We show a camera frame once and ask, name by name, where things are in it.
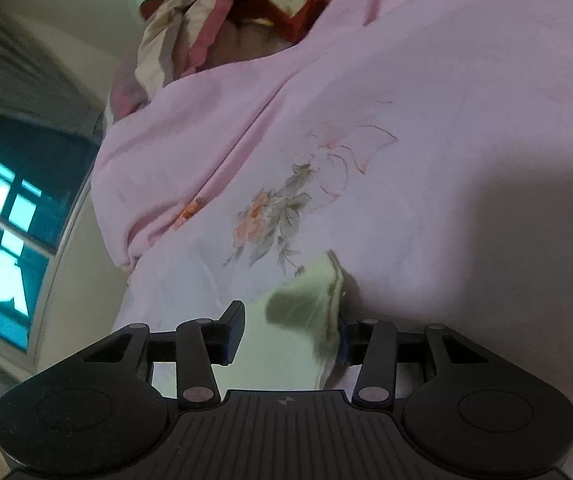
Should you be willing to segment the pale yellow-green small garment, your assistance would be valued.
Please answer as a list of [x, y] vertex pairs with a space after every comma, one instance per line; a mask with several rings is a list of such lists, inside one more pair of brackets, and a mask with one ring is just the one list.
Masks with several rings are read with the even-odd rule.
[[201, 261], [157, 283], [151, 318], [161, 330], [193, 318], [218, 318], [234, 300], [245, 306], [245, 330], [232, 364], [215, 367], [222, 392], [232, 389], [317, 390], [339, 350], [339, 311], [346, 273], [332, 250], [305, 261], [265, 257], [220, 270]]

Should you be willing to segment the pink floral bed sheet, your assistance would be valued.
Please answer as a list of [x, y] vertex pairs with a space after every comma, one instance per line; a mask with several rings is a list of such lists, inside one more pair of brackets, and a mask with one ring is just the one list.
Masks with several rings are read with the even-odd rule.
[[117, 120], [91, 192], [119, 325], [217, 316], [332, 252], [356, 312], [446, 324], [573, 402], [573, 0], [332, 0]]

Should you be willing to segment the striped floral pillow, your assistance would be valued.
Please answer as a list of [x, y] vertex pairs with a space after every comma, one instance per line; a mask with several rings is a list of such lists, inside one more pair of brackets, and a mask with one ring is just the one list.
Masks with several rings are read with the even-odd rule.
[[168, 84], [195, 73], [213, 47], [234, 0], [164, 0], [116, 70], [105, 118], [118, 122]]

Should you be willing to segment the grey curtain left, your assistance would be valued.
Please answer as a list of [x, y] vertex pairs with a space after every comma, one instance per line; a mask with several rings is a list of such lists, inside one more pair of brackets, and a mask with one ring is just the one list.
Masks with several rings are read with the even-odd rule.
[[100, 144], [104, 118], [52, 56], [0, 11], [0, 114]]

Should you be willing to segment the window with white frame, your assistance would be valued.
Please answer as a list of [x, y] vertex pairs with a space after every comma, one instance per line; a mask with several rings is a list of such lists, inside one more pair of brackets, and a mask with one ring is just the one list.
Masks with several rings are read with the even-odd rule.
[[93, 142], [0, 114], [0, 341], [27, 353], [96, 158]]

